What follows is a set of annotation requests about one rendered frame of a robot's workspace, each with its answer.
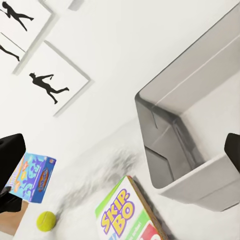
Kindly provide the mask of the tennis ball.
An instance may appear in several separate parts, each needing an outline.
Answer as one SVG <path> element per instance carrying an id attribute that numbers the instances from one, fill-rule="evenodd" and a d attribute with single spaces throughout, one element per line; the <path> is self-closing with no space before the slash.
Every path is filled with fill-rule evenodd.
<path id="1" fill-rule="evenodd" d="M 56 224 L 56 215 L 52 211 L 43 212 L 36 221 L 37 228 L 42 232 L 51 231 Z"/>

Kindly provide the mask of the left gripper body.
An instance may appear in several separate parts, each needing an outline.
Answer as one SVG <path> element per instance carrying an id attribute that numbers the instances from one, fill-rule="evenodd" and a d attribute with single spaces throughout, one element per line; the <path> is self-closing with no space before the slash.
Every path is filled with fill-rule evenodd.
<path id="1" fill-rule="evenodd" d="M 0 214 L 3 212 L 19 212 L 22 208 L 22 198 L 19 197 L 13 204 L 6 204 L 5 201 L 5 195 L 0 197 L 0 205 L 5 205 L 7 208 L 0 208 Z"/>

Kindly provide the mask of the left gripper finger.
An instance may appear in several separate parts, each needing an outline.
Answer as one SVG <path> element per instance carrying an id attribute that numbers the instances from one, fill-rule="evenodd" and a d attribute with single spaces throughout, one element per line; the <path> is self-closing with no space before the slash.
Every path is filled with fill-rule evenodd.
<path id="1" fill-rule="evenodd" d="M 6 205 L 12 205 L 18 198 L 18 196 L 8 192 L 4 195 L 4 202 Z"/>
<path id="2" fill-rule="evenodd" d="M 10 191 L 11 191 L 11 187 L 10 187 L 10 186 L 5 186 L 5 187 L 3 188 L 3 190 L 2 190 L 2 192 L 0 193 L 0 198 L 1 198 L 3 195 L 9 193 Z M 0 208 L 7 208 L 7 207 L 8 207 L 7 205 L 0 205 Z"/>

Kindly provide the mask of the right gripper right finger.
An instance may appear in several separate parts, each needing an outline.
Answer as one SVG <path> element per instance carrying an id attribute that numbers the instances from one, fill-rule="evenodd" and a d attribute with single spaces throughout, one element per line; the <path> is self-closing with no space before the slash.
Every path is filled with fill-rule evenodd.
<path id="1" fill-rule="evenodd" d="M 240 135 L 228 133 L 224 151 L 240 173 Z"/>

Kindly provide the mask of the board game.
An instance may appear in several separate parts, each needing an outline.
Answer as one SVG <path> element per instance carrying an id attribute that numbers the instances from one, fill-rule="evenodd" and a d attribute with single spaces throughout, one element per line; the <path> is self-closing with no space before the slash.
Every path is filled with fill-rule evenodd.
<path id="1" fill-rule="evenodd" d="M 11 194 L 41 204 L 55 164 L 55 158 L 26 152 L 5 186 Z"/>
<path id="2" fill-rule="evenodd" d="M 130 175 L 100 202 L 94 216 L 100 240 L 170 240 Z"/>

